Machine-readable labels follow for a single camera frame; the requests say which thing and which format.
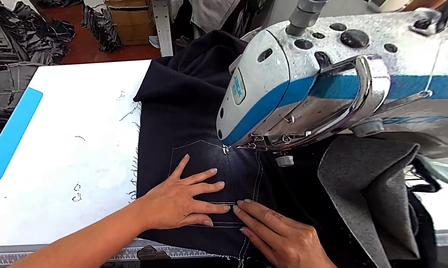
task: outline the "blue table edge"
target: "blue table edge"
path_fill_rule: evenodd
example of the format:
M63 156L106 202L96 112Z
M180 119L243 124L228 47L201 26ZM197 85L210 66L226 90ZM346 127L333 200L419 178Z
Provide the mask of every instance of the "blue table edge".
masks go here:
M0 134L0 180L42 100L43 93L27 87Z

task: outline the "industrial sewing machine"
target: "industrial sewing machine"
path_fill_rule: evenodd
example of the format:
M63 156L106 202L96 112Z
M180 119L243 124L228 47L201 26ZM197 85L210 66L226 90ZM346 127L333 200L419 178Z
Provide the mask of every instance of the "industrial sewing machine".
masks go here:
M336 133L419 143L448 163L448 6L320 18L300 0L229 68L217 115L225 146L280 154Z

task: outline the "metal table leg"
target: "metal table leg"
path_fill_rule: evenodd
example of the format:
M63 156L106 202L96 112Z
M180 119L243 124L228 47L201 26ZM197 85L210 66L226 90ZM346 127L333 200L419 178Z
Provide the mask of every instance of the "metal table leg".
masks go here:
M153 13L155 16L156 29L161 47L161 57L173 56L173 45L171 40L170 0L152 0Z

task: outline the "pocket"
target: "pocket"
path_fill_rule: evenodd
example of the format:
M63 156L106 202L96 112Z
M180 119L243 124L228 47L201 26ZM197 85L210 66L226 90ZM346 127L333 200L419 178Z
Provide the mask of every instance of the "pocket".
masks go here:
M229 155L225 155L223 148L216 144L212 144L203 140L199 140L187 145L175 148L171 152L169 175L178 166L181 159L189 154L190 159L183 170L181 178L189 177L193 174L198 174L210 168L217 168L217 174L204 180L204 183L213 184L219 181L224 181L225 187L223 190L215 193L205 193L194 197L196 200L201 200L214 204L228 204L231 207L236 204L236 181L243 179L239 176L231 176L233 174L229 165ZM243 223L232 209L225 214L210 214L215 227L236 227L242 226Z

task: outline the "hand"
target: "hand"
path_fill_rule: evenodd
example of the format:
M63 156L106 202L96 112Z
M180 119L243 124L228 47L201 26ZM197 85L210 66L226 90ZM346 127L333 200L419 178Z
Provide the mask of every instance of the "hand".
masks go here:
M241 232L276 267L336 268L320 245L315 228L249 199L238 201L237 205L233 207L234 213L248 226L241 228Z
M224 188L224 182L199 183L216 175L215 168L180 179L188 161L189 155L185 155L168 179L132 203L140 206L146 229L171 229L189 224L212 226L211 218L205 213L223 214L230 210L230 206L225 204L211 204L192 198L202 193L218 192Z

